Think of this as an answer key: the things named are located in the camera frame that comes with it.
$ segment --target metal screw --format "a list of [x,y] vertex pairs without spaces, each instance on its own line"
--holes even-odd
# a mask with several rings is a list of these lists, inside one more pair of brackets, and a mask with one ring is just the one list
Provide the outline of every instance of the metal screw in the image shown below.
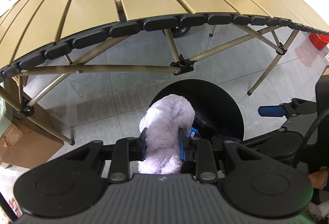
[[110,175],[110,179],[113,181],[122,181],[126,178],[126,175],[121,172],[116,172]]
[[214,180],[216,178],[216,174],[213,172],[202,172],[200,174],[200,178],[203,180]]

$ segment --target ribbed gray surface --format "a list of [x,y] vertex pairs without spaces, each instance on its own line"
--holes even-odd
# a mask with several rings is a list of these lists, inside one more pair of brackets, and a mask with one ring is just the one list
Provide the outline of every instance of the ribbed gray surface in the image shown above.
[[24,224],[251,224],[312,223],[302,215],[285,220],[263,220],[232,208],[212,185],[196,183],[190,175],[135,174],[125,184],[109,186],[92,208],[61,219],[39,219],[24,215]]

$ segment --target black bucket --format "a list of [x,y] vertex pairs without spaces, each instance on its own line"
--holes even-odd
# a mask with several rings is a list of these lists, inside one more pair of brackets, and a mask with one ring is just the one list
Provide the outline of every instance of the black bucket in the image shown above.
[[170,94],[183,96],[195,110],[193,127],[203,138],[226,136],[243,140],[244,125],[234,99],[219,86],[199,79],[177,81],[162,89],[150,106]]

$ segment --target black wheel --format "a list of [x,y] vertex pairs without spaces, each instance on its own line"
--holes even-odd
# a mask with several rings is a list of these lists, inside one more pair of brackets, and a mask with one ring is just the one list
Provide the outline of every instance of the black wheel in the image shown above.
[[170,29],[170,30],[173,38],[180,38],[183,37],[185,34],[187,34],[190,29],[191,27],[176,27],[175,29]]

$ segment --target gray tile floor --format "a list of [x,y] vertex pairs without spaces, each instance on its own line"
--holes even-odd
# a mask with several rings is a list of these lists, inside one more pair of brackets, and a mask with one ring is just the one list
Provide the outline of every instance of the gray tile floor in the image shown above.
[[[191,28],[176,44],[185,58],[242,36],[242,30],[232,26],[217,26],[210,38],[209,26]],[[285,42],[289,28],[277,30]],[[266,35],[273,41],[271,34]],[[89,48],[74,50],[75,60]],[[55,126],[63,134],[74,137],[75,146],[64,145],[54,156],[62,155],[91,140],[102,139],[115,143],[127,136],[139,135],[139,121],[145,115],[153,97],[168,84],[198,78],[211,81],[225,89],[237,102],[244,119],[248,139],[277,129],[284,118],[262,118],[257,109],[261,105],[289,102],[293,97],[315,100],[315,83],[325,68],[325,52],[319,52],[308,40],[307,33],[299,33],[287,54],[272,70],[252,96],[247,91],[275,57],[275,51],[257,39],[252,39],[195,64],[195,71],[181,76],[160,73],[101,73],[72,74],[53,89],[41,104],[52,115]],[[89,64],[144,64],[168,65],[172,62],[167,40],[161,31],[140,32],[107,50]],[[47,63],[66,64],[65,59]],[[55,76],[31,76],[24,91],[35,95]],[[137,171],[136,162],[132,170]],[[0,169],[0,191],[5,197],[24,169]]]

